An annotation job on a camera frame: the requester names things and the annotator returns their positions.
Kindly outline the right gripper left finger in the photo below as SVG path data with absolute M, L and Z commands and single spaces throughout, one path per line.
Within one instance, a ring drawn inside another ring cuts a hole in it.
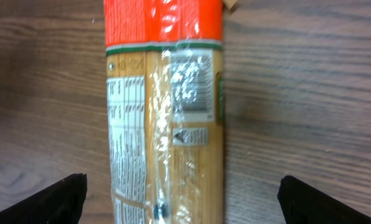
M 87 175 L 72 174 L 0 212 L 0 224 L 78 224 Z

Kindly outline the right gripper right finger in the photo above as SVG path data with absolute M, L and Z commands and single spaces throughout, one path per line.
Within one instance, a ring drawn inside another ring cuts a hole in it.
M 277 198 L 286 224 L 371 224 L 371 217 L 291 175 L 281 179 Z

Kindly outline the orange noodle packet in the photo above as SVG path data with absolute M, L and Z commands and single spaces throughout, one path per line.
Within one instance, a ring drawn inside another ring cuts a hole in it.
M 115 223 L 223 223 L 224 0 L 105 0 Z

